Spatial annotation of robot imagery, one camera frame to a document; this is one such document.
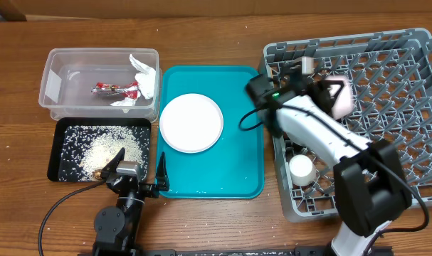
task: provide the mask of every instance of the white crumpled tissue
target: white crumpled tissue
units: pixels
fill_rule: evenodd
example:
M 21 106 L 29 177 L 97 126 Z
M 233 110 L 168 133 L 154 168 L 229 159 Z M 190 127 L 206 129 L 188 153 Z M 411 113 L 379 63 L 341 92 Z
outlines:
M 130 54 L 129 60 L 132 66 L 139 71 L 135 75 L 135 80 L 138 82 L 139 91 L 146 100 L 154 97 L 156 70 L 140 62 L 134 58 L 132 54 Z

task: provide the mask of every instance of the black tray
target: black tray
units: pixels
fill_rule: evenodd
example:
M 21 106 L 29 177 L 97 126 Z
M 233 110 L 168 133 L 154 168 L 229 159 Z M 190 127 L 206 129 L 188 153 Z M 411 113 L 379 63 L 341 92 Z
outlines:
M 133 118 L 86 118 L 86 117 L 66 117 L 62 118 L 56 124 L 54 131 L 53 147 L 51 148 L 50 163 L 48 165 L 48 179 L 50 181 L 59 181 L 61 152 L 65 140 L 65 131 L 69 126 L 121 126 L 121 127 L 144 127 L 147 133 L 142 135 L 143 141 L 140 144 L 144 147 L 144 170 L 147 171 L 149 160 L 149 143 L 151 141 L 151 122 L 147 119 Z

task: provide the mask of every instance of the white granules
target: white granules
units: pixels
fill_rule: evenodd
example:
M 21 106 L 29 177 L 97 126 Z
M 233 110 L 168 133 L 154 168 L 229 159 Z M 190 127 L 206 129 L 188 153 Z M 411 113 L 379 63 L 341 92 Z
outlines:
M 102 169 L 125 148 L 125 161 L 139 163 L 143 176 L 147 175 L 149 131 L 144 127 L 72 126 L 65 132 L 60 180 L 95 181 L 94 171 Z

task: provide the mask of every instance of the gray plastic crate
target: gray plastic crate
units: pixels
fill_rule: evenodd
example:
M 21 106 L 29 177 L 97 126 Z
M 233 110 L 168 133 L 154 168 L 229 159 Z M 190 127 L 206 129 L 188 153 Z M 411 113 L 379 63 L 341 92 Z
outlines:
M 432 204 L 432 36 L 427 30 L 270 43 L 263 55 L 259 71 L 271 78 L 279 79 L 284 63 L 303 56 L 315 59 L 313 80 L 346 75 L 355 107 L 342 124 L 372 141 L 393 142 L 408 183 Z M 293 151 L 287 138 L 273 142 L 284 216 L 300 222 L 336 215 L 332 170 L 307 149 Z M 307 154 L 319 171 L 307 187 L 292 184 L 288 161 L 295 154 Z

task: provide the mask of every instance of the round white plate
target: round white plate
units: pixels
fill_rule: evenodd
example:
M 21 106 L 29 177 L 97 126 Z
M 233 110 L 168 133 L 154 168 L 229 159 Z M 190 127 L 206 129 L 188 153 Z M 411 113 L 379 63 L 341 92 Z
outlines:
M 195 93 L 181 95 L 165 106 L 159 128 L 171 148 L 184 153 L 202 152 L 221 136 L 222 111 L 207 96 Z

